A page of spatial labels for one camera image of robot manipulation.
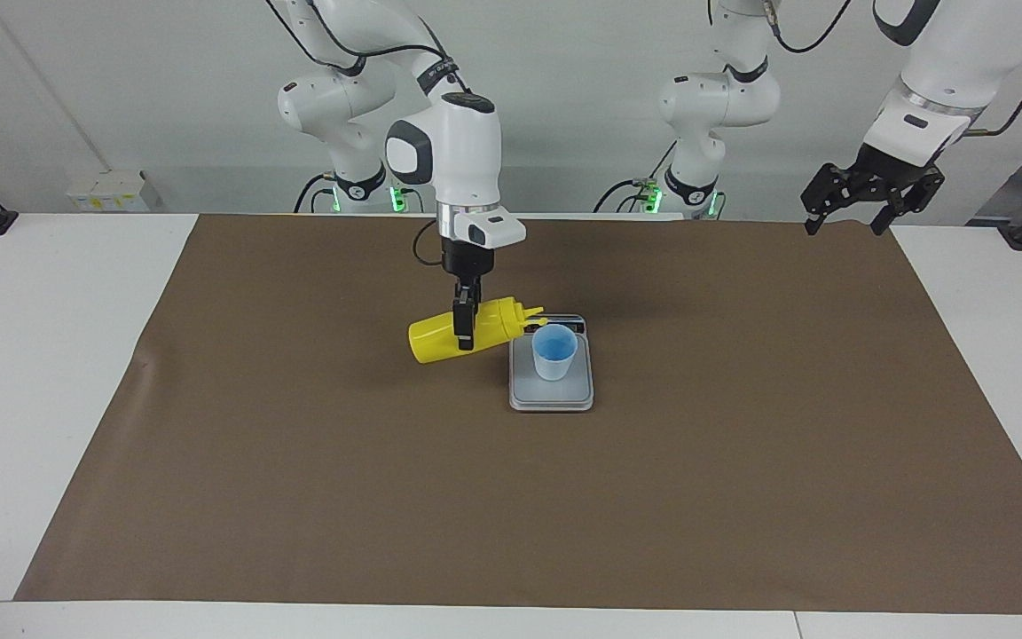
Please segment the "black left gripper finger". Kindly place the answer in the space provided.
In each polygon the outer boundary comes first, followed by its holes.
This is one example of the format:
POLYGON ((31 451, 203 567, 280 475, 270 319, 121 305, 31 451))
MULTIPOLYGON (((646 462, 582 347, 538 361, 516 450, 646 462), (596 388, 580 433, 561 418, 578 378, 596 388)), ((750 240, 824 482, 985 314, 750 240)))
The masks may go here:
POLYGON ((804 229, 808 235, 818 234, 828 215, 851 206, 850 177, 851 171, 840 169, 835 163, 823 163, 812 175, 800 194, 800 202, 807 214, 804 229))
POLYGON ((934 195, 944 185, 946 177, 942 173, 924 173, 904 191, 892 187, 883 209, 869 222, 869 229, 881 236, 898 218, 912 213, 921 213, 932 202, 934 195))

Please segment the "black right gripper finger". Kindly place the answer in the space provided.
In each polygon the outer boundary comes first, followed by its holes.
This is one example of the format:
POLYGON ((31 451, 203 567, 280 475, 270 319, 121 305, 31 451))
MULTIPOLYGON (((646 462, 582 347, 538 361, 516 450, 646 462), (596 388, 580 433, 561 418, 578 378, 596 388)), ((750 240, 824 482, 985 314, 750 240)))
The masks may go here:
POLYGON ((479 306, 482 303, 482 276, 459 276, 452 299, 452 327, 459 351, 474 351, 479 306))

